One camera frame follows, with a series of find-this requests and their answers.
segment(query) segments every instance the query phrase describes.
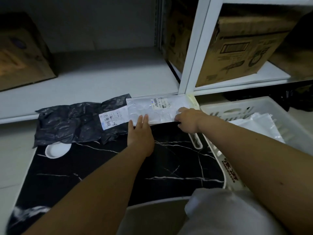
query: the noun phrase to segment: white plastic basket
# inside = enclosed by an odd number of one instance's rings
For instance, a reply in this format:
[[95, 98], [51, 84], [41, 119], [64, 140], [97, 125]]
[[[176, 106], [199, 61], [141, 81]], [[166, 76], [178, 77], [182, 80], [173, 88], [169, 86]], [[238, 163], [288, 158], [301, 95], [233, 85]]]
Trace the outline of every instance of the white plastic basket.
[[[203, 105], [200, 106], [200, 109], [208, 115], [218, 116], [225, 121], [247, 118], [256, 112], [272, 114], [272, 119], [285, 143], [313, 155], [313, 136], [268, 96], [236, 102]], [[226, 188], [230, 190], [247, 189], [225, 156], [210, 141], [208, 143], [225, 172]]]

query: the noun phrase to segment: person's right arm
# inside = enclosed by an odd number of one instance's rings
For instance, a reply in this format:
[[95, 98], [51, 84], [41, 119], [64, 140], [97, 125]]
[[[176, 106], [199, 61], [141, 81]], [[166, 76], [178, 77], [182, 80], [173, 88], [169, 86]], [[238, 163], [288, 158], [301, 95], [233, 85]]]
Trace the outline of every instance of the person's right arm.
[[178, 111], [178, 127], [186, 133], [203, 133], [292, 233], [313, 233], [312, 156], [200, 110]]

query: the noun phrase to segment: person's left hand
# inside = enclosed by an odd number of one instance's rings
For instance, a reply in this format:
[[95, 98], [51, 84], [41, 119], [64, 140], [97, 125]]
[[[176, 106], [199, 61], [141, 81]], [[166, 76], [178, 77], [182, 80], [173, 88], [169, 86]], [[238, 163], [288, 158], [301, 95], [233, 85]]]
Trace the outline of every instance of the person's left hand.
[[129, 121], [127, 146], [135, 146], [139, 150], [143, 150], [145, 156], [148, 157], [152, 154], [154, 149], [154, 138], [152, 136], [151, 128], [148, 124], [148, 115], [145, 115], [143, 120], [142, 118], [142, 115], [140, 115], [135, 129], [133, 126], [133, 121]]

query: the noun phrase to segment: person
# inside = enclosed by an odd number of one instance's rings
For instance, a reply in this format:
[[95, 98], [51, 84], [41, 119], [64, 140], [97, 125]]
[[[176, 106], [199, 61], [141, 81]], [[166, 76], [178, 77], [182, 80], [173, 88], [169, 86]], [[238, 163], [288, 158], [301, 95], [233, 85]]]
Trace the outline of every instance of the person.
[[[255, 196], [226, 189], [196, 190], [185, 208], [189, 220], [179, 234], [279, 234], [284, 229], [313, 233], [310, 155], [200, 110], [183, 107], [179, 112], [178, 127], [203, 133]], [[77, 184], [25, 235], [117, 232], [136, 174], [154, 149], [147, 115], [138, 118], [135, 129], [130, 121], [128, 130], [127, 147]]]

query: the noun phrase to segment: plastic package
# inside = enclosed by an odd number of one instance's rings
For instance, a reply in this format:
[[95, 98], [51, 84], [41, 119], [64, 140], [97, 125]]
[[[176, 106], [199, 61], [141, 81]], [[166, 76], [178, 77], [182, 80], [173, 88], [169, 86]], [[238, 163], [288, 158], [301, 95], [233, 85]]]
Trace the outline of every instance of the plastic package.
[[134, 126], [140, 115], [149, 115], [149, 124], [173, 122], [180, 107], [192, 108], [194, 105], [189, 97], [182, 95], [166, 95], [145, 98], [126, 99], [128, 117]]
[[268, 113], [254, 113], [246, 119], [237, 119], [229, 122], [285, 143], [271, 115]]
[[126, 98], [130, 97], [125, 94], [102, 103], [82, 102], [37, 110], [39, 117], [33, 147], [55, 142], [90, 142], [100, 138], [105, 144], [127, 134], [128, 123], [103, 130], [99, 114], [126, 106]]

